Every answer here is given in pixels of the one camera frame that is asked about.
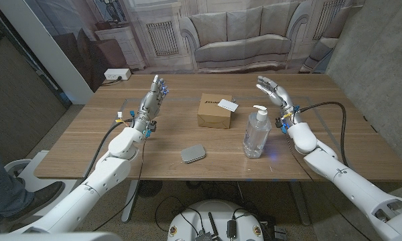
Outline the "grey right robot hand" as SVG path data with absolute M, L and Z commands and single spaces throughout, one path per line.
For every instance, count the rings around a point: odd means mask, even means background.
M 280 108 L 281 118 L 289 126 L 303 122 L 301 116 L 297 113 L 291 97 L 283 87 L 267 77 L 258 76 L 257 88 L 264 92 L 269 97 L 270 101 Z

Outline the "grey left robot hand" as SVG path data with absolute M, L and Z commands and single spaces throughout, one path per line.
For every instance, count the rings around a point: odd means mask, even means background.
M 133 128 L 143 132 L 149 123 L 158 115 L 161 103 L 168 94 L 168 87 L 163 78 L 155 75 L 150 91 L 141 100 Z

